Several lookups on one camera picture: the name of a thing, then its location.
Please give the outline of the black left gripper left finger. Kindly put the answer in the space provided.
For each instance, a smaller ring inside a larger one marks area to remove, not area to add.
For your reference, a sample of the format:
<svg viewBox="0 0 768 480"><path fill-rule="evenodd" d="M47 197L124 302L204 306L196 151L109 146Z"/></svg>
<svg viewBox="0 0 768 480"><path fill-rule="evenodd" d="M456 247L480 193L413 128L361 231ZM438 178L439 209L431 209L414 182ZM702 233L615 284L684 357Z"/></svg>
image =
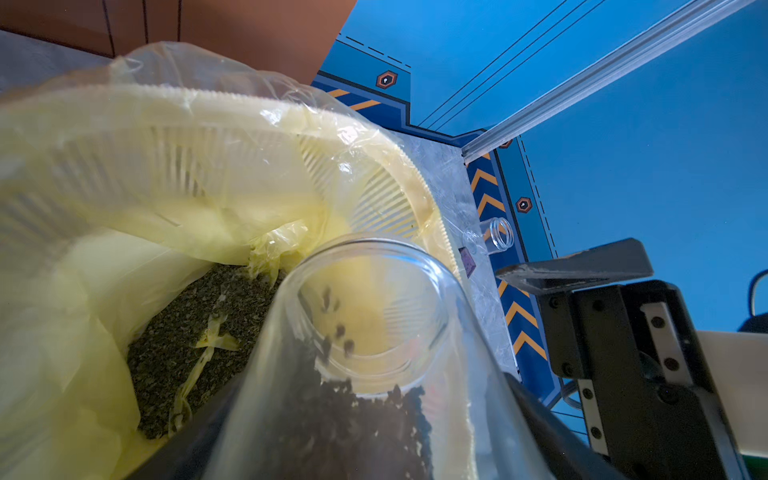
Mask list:
<svg viewBox="0 0 768 480"><path fill-rule="evenodd" d="M182 430L140 465L128 480L201 479L237 399L244 373L235 375Z"/></svg>

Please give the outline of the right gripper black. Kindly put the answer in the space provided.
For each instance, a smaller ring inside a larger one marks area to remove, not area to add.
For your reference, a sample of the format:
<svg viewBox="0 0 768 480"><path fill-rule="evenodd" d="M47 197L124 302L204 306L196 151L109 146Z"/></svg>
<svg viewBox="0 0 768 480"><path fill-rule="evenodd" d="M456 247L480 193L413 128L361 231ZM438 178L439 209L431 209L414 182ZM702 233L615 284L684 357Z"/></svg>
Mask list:
<svg viewBox="0 0 768 480"><path fill-rule="evenodd" d="M679 289L594 288L653 275L634 238L495 271L538 296L550 366L576 383L595 453L630 479L746 479Z"/></svg>

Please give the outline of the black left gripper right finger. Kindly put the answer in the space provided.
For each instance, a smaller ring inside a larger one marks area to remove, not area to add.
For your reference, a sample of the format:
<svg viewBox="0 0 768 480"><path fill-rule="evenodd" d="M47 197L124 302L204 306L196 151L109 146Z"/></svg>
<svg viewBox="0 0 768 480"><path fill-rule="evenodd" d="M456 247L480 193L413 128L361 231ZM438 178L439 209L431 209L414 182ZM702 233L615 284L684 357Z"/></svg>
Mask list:
<svg viewBox="0 0 768 480"><path fill-rule="evenodd" d="M504 373L522 415L555 479L625 479L542 405L512 374Z"/></svg>

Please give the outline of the glass jar with tea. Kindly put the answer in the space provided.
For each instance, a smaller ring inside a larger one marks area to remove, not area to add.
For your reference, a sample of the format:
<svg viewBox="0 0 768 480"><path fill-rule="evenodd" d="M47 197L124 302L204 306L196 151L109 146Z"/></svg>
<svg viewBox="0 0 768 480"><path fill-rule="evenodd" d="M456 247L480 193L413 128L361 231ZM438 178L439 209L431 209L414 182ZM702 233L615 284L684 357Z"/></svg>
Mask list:
<svg viewBox="0 0 768 480"><path fill-rule="evenodd" d="M514 229L506 218L493 217L481 221L480 229L489 254L505 252L514 246Z"/></svg>

